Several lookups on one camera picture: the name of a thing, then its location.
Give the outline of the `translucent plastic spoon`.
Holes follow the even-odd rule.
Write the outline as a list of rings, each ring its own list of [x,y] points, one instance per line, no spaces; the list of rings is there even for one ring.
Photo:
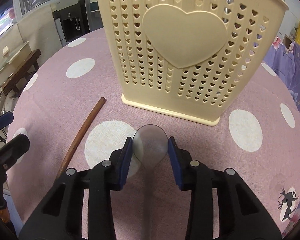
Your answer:
[[[151,238],[151,209],[155,169],[168,152],[168,138],[157,125],[140,127],[133,137],[133,153],[144,170],[144,198],[141,238]]]

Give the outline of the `small wooden stool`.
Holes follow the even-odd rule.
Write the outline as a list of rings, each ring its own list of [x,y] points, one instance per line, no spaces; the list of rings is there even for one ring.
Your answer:
[[[9,77],[4,84],[2,85],[2,93],[4,96],[7,96],[10,91],[14,91],[16,94],[19,93],[19,89],[17,88],[17,83],[25,78],[26,81],[30,80],[30,74],[28,71],[31,67],[35,69],[35,72],[39,69],[38,59],[41,55],[40,49],[36,49],[31,52],[31,54],[21,63],[20,67]]]

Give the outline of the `brown chopstick on table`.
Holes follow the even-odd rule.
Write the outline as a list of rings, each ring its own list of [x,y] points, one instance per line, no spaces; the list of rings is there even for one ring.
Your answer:
[[[70,161],[73,158],[74,153],[76,152],[87,130],[89,129],[89,127],[91,126],[94,119],[96,118],[96,116],[98,115],[98,113],[100,112],[100,110],[102,109],[105,103],[106,103],[106,99],[104,97],[101,97],[98,100],[97,104],[94,106],[94,108],[91,110],[91,112],[89,113],[85,121],[83,122],[82,126],[80,127],[77,134],[75,135],[69,149],[67,150],[61,162],[60,168],[56,175],[56,179],[58,179],[61,176],[61,174],[66,170],[66,168],[70,164]]]

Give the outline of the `white pot with lid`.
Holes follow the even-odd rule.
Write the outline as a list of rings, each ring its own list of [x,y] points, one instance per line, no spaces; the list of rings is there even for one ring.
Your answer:
[[[2,50],[2,60],[0,60],[0,88],[4,82],[14,74],[21,63],[31,54],[32,50],[29,41],[26,41],[17,48],[10,50],[5,46]]]

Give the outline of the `pink polka dot tablecloth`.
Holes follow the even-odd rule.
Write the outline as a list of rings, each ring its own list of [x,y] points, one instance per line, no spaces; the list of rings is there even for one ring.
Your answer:
[[[146,125],[161,127],[193,159],[233,168],[281,231],[300,219],[300,113],[290,92],[263,63],[218,125],[205,126],[125,105],[103,29],[64,47],[30,80],[14,109],[8,138],[24,134],[30,149],[9,170],[23,222],[49,191],[75,135],[100,98],[106,103],[70,166],[94,167]]]

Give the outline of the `cream plastic utensil holder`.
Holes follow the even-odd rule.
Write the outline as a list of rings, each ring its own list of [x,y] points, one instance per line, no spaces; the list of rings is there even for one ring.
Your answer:
[[[122,102],[215,126],[272,45],[283,0],[97,0]]]

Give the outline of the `black water dispenser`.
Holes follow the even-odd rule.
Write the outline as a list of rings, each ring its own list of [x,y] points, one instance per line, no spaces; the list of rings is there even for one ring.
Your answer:
[[[57,0],[52,15],[62,46],[103,27],[96,0]]]

